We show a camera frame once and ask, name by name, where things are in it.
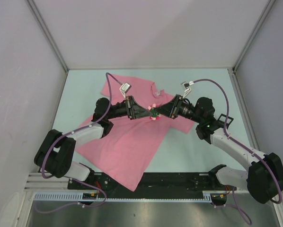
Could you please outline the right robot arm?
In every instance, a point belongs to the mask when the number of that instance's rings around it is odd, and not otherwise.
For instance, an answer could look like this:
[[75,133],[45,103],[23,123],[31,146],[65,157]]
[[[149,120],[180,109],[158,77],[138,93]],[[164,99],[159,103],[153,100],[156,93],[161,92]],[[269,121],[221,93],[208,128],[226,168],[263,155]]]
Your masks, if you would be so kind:
[[271,201],[280,204],[283,201],[283,165],[275,153],[266,154],[251,148],[232,137],[227,132],[226,122],[216,119],[212,100],[201,97],[196,105],[187,104],[180,95],[170,102],[155,107],[159,114],[171,119],[178,116],[196,122],[196,133],[201,140],[212,144],[239,162],[244,171],[221,167],[209,176],[208,184],[219,190],[225,184],[248,190],[259,203]]

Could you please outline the pink t-shirt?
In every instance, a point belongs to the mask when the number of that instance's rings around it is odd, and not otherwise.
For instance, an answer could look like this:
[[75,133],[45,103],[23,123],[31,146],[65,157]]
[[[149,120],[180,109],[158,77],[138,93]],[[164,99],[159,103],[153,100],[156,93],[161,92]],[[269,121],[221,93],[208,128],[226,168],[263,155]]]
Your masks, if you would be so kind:
[[[153,81],[120,75],[115,78],[115,81],[105,83],[101,91],[102,95],[112,97],[113,104],[123,101],[119,87],[125,82],[132,86],[127,94],[144,108],[173,99],[164,90],[158,91]],[[168,130],[174,128],[189,133],[194,125],[193,121],[182,117],[173,120],[165,116],[157,120],[150,117],[129,120],[125,116],[112,119],[112,123],[107,136],[89,141],[76,152],[130,191],[137,188]]]

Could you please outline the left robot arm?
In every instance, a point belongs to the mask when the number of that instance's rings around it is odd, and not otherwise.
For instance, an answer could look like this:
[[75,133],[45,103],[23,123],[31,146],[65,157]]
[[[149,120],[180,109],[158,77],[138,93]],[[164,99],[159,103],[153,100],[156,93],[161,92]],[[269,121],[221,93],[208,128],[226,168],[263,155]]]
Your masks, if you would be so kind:
[[124,101],[115,105],[107,98],[100,98],[96,102],[90,123],[65,134],[50,130],[34,158],[34,163],[41,168],[44,179],[76,179],[80,186],[89,189],[94,185],[95,178],[89,167],[73,161],[75,149],[108,135],[114,125],[110,119],[127,116],[130,120],[135,120],[152,115],[151,107],[140,106],[133,96],[125,97]]

